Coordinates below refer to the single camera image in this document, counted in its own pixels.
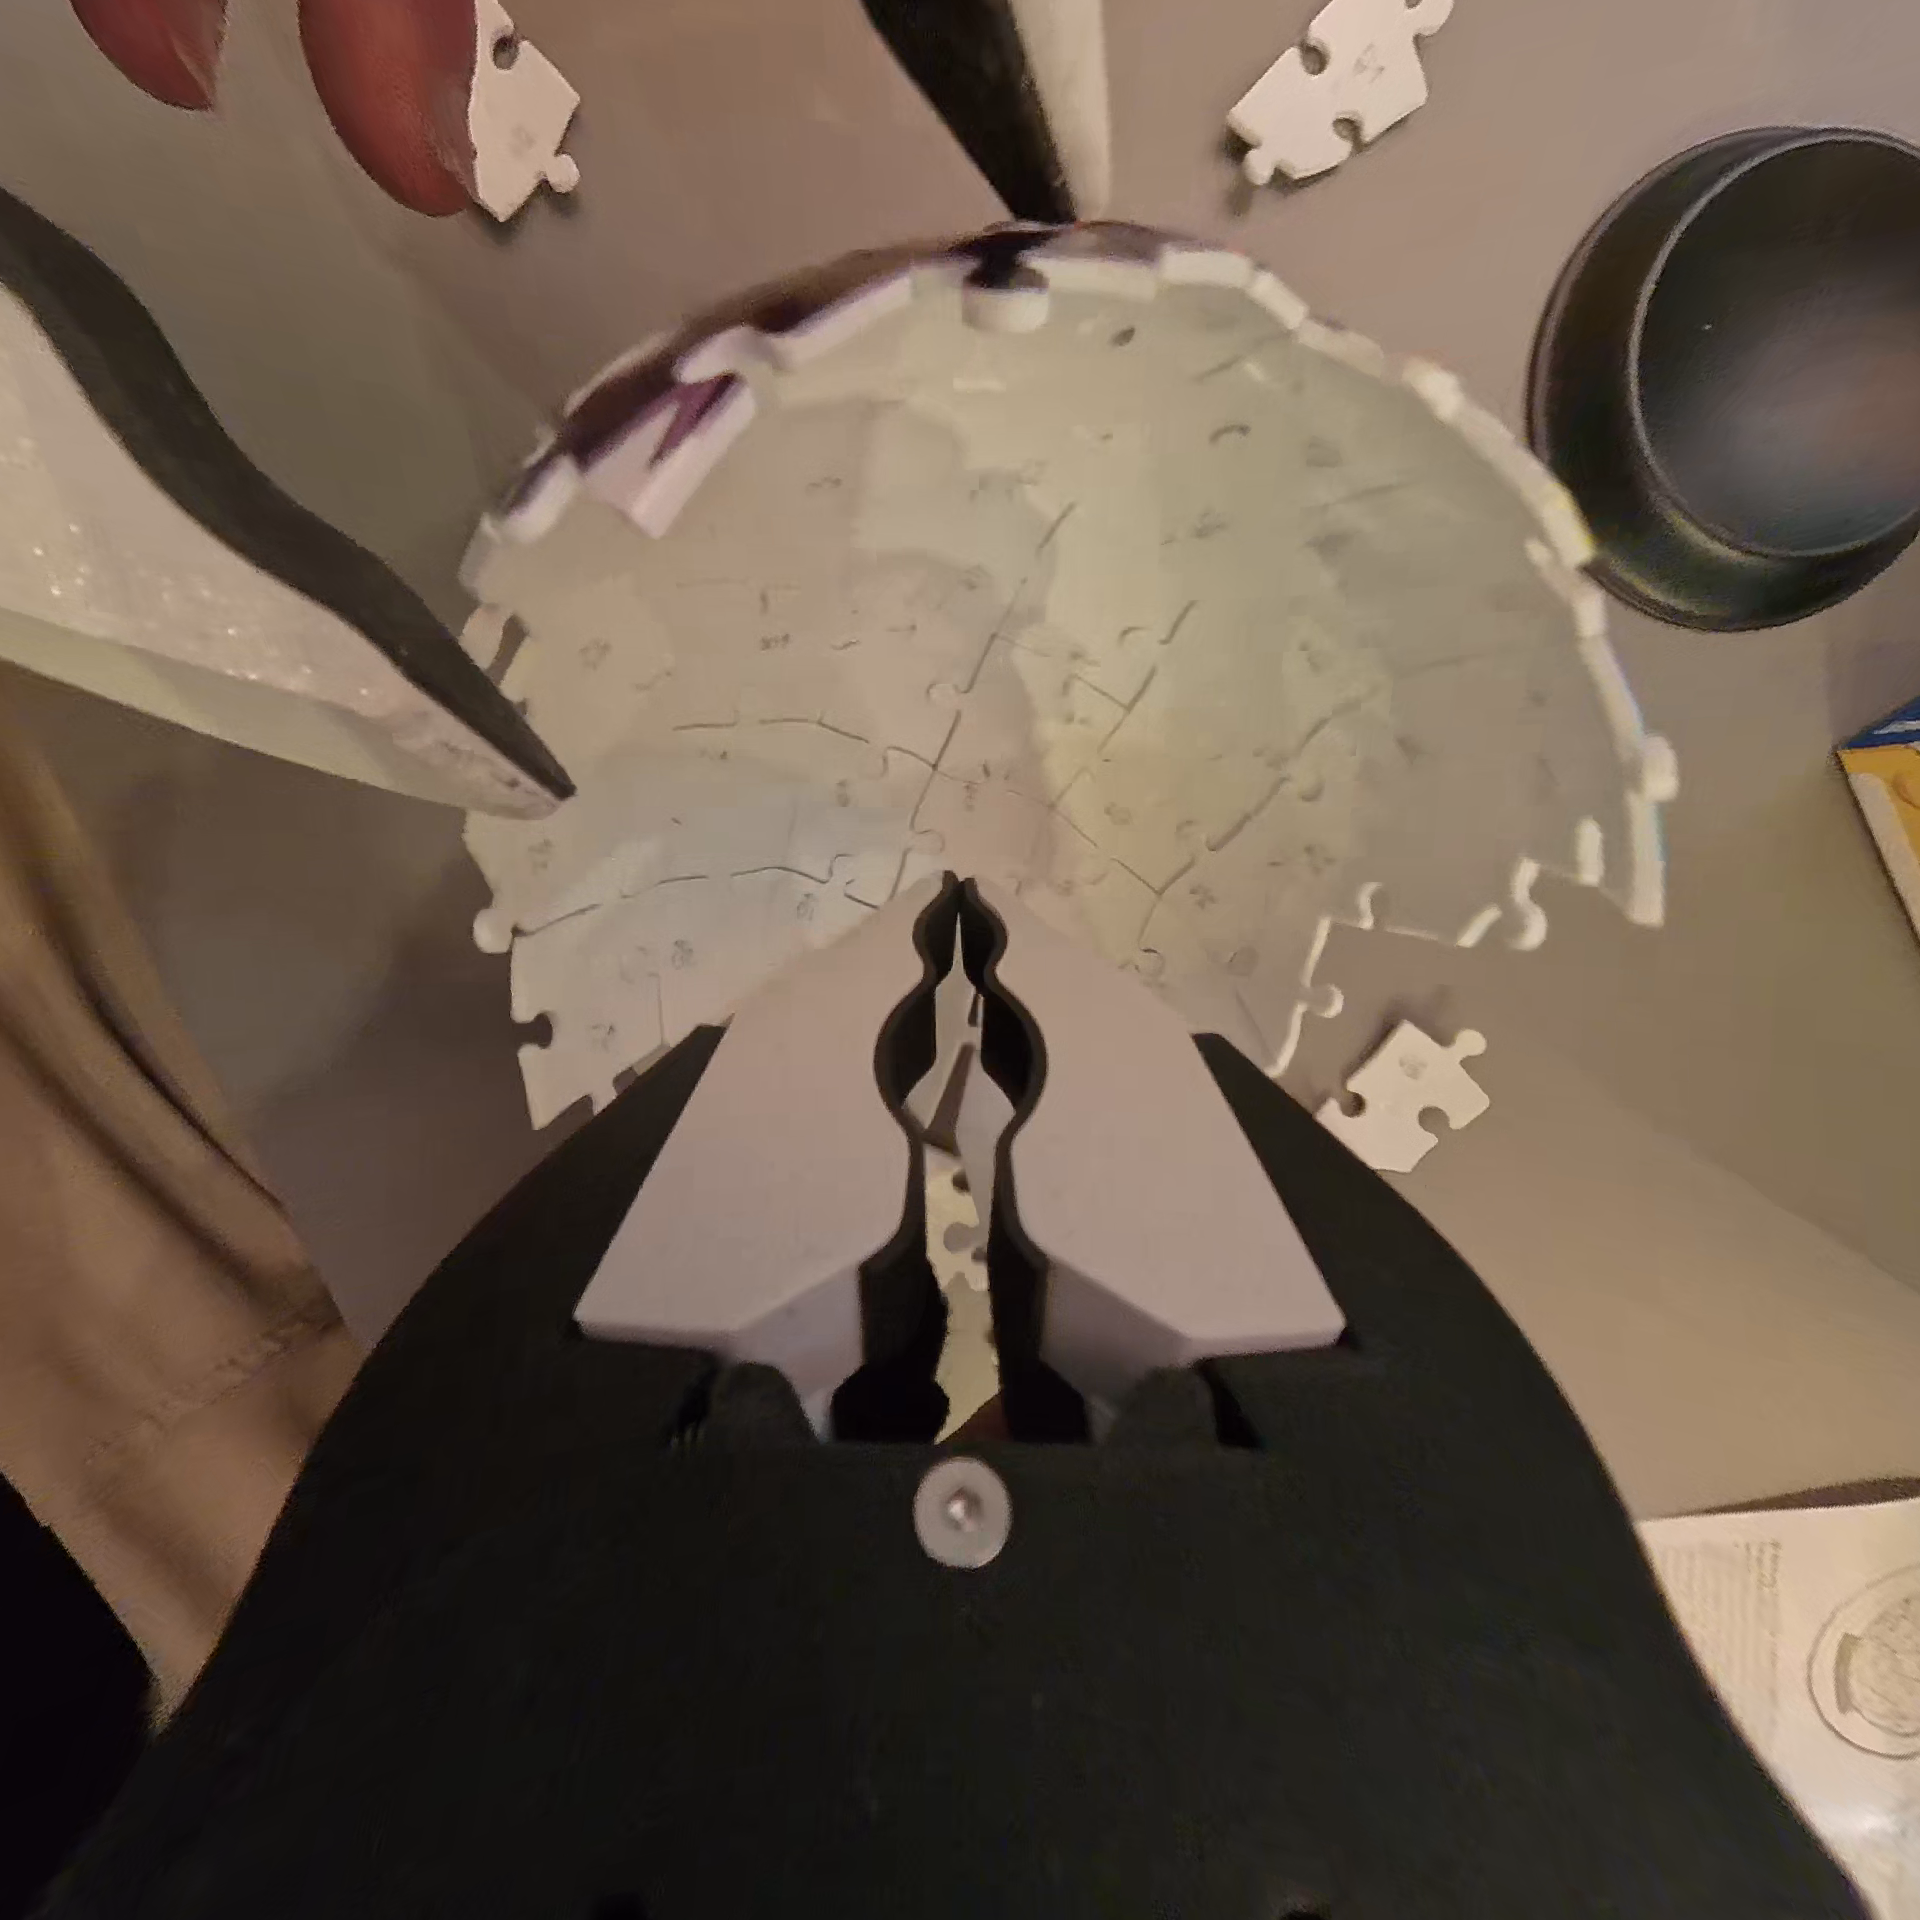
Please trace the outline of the black round puzzle stand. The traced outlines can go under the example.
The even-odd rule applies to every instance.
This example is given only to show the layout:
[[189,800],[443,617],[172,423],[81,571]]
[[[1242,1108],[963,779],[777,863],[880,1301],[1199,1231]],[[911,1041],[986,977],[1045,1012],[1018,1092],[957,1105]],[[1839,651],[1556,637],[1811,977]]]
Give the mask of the black round puzzle stand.
[[1757,126],[1662,161],[1553,280],[1525,423],[1626,608],[1752,632],[1853,598],[1918,541],[1918,148]]

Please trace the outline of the partly built puzzle ball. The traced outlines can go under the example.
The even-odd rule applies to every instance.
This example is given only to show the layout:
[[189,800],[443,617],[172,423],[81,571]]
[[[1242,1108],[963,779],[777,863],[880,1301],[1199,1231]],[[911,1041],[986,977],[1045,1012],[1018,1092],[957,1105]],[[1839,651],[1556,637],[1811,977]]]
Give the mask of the partly built puzzle ball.
[[1458,379],[1156,230],[848,270],[609,362],[467,545],[576,779],[464,834],[533,1127],[936,872],[1272,1074],[1334,927],[1666,925],[1598,541]]

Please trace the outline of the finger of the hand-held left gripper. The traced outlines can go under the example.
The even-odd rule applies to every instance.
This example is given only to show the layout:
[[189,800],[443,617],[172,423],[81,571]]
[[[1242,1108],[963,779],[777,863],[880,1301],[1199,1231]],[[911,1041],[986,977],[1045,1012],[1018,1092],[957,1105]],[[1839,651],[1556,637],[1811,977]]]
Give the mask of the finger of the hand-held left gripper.
[[1100,3],[865,3],[899,70],[1013,221],[1073,224],[1112,196]]
[[538,819],[576,789],[428,600],[277,491],[133,292],[13,193],[3,661],[424,803]]

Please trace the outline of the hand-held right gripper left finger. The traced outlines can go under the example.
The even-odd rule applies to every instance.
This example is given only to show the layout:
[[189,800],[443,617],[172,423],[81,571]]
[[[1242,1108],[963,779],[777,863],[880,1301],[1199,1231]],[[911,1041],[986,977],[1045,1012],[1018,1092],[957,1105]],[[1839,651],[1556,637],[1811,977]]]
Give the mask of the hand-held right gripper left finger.
[[934,1062],[928,936],[957,882],[913,882],[799,954],[724,1024],[588,1281],[588,1340],[763,1365],[832,1436],[930,1441],[945,1293],[904,1095]]

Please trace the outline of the blue puzzle box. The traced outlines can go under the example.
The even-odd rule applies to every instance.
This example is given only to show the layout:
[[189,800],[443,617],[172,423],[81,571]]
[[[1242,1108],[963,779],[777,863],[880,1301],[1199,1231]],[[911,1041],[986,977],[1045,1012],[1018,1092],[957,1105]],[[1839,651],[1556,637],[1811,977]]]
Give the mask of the blue puzzle box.
[[1834,764],[1848,779],[1907,927],[1918,934],[1918,699],[1843,740]]

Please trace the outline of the person's beige trousers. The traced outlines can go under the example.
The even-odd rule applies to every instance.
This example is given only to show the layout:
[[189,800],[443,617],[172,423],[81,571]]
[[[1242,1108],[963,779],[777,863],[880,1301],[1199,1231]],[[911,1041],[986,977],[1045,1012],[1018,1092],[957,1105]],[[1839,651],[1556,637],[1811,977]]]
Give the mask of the person's beige trousers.
[[3,725],[3,1480],[192,1693],[362,1349]]

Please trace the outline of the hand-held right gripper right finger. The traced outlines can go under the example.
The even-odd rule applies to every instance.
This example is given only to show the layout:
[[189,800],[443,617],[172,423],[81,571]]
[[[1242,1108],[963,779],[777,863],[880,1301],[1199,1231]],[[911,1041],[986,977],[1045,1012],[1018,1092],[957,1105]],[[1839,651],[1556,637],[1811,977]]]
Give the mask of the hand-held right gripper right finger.
[[1102,1434],[1156,1371],[1334,1349],[1345,1312],[1193,1029],[1008,889],[973,882],[978,1179],[1014,1436]]

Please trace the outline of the white instruction sheet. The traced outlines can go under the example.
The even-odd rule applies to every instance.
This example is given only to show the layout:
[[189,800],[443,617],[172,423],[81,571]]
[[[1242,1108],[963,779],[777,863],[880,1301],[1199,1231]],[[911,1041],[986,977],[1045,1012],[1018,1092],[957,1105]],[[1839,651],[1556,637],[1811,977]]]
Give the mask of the white instruction sheet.
[[1918,1918],[1918,1499],[1639,1526],[1691,1651],[1873,1918]]

